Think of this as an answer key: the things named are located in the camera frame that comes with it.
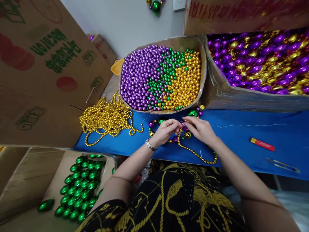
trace black dress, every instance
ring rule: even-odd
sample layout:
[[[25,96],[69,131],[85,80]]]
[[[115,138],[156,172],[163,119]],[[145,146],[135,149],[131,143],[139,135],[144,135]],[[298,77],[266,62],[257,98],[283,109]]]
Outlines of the black dress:
[[[129,208],[122,200],[108,201],[77,231],[245,231],[241,215],[219,191],[215,168],[158,163]]]

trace woman's right hand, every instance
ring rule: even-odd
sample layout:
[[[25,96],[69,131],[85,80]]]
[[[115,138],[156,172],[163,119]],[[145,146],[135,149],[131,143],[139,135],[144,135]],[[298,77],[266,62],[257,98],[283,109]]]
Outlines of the woman's right hand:
[[[220,138],[216,136],[208,121],[189,116],[183,117],[183,119],[186,120],[184,124],[191,131],[191,133],[208,146],[213,147],[220,141]]]

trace bracelet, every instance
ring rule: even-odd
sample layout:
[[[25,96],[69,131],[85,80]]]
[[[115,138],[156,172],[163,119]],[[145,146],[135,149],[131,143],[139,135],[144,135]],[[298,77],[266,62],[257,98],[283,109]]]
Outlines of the bracelet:
[[[147,139],[146,141],[145,141],[145,143],[146,143],[146,145],[150,148],[150,150],[152,150],[153,152],[156,152],[158,149],[154,149],[153,147],[152,147],[152,145],[149,143],[149,139]]]

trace blue table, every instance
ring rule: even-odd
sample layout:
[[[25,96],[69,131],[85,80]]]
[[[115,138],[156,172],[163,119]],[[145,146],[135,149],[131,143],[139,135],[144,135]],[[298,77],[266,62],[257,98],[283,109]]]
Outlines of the blue table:
[[[182,120],[181,117],[184,114],[185,112],[181,111],[167,115],[167,118]],[[122,130],[117,137],[107,135],[99,143],[90,147],[85,145],[86,135],[82,133],[74,149],[130,156],[149,138],[148,122],[158,118],[159,116],[153,114],[134,112],[134,127],[140,129],[140,124],[144,121],[143,133],[129,136],[129,130]],[[252,170],[309,180],[309,111],[264,113],[210,110],[204,111],[202,119],[210,122],[216,135]],[[251,137],[275,146],[276,150],[274,152],[269,151],[250,143]],[[92,133],[89,136],[89,143],[95,142],[98,138],[98,134]],[[205,160],[213,161],[212,151],[194,136],[182,140],[181,143],[201,154]],[[299,169],[300,173],[276,167],[268,163],[266,157],[293,166]],[[191,152],[180,148],[175,143],[168,143],[159,147],[153,158],[205,165]],[[220,167],[220,162],[217,162],[215,166]]]

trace electrical outlet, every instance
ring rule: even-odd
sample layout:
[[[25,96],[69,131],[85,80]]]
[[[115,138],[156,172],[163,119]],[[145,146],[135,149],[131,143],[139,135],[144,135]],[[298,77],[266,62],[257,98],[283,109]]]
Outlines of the electrical outlet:
[[[186,0],[173,0],[173,10],[182,10],[186,6]]]

